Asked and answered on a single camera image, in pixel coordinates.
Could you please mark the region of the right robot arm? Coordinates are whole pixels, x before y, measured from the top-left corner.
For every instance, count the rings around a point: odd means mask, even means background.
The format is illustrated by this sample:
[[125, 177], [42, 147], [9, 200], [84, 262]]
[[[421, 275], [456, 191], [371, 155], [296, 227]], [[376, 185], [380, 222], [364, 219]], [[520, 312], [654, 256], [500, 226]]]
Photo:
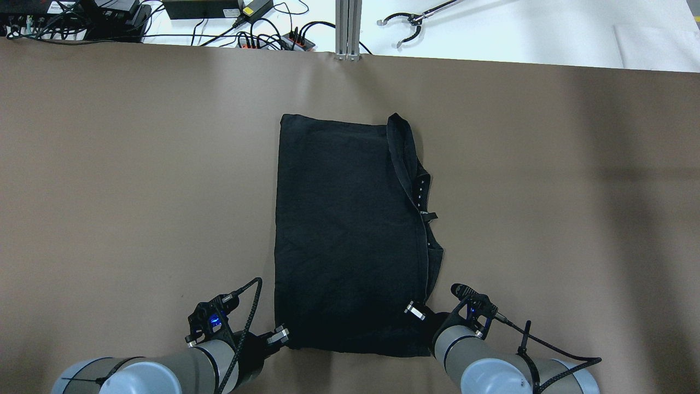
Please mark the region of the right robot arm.
[[576, 356], [570, 362], [532, 357], [529, 323], [520, 329], [522, 339], [512, 354], [490, 347], [486, 339], [493, 320], [512, 322], [483, 295], [465, 297], [451, 312], [433, 312], [413, 301], [404, 312], [418, 320], [432, 357], [462, 393], [600, 393], [588, 371], [597, 357]]

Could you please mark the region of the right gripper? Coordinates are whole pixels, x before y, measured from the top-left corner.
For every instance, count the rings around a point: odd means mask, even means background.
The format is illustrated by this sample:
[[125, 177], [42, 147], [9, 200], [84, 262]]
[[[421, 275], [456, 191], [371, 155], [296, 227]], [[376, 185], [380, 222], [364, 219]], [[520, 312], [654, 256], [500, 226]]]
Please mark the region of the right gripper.
[[434, 342], [436, 334], [440, 333], [440, 327], [450, 316], [450, 312], [433, 312], [424, 310], [424, 306], [415, 301], [410, 301], [405, 309], [405, 314], [418, 319], [420, 339], [424, 343]]

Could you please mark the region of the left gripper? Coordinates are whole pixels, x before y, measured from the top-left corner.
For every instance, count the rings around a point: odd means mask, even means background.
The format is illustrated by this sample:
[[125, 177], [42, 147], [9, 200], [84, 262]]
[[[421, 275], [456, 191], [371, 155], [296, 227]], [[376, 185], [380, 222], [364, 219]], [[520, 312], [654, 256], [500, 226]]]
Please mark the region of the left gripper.
[[285, 346], [289, 340], [289, 329], [278, 325], [270, 332], [256, 335], [247, 333], [238, 357], [237, 381], [253, 381], [264, 367], [264, 361], [272, 354], [269, 346]]

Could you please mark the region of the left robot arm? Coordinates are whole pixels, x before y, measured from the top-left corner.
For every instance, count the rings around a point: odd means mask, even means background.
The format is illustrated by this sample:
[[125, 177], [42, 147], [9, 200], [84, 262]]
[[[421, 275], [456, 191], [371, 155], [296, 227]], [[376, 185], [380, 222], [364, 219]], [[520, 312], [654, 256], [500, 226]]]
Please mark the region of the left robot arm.
[[185, 351], [160, 357], [95, 357], [56, 379], [52, 393], [231, 393], [253, 381], [289, 340], [283, 325], [255, 335], [223, 328]]

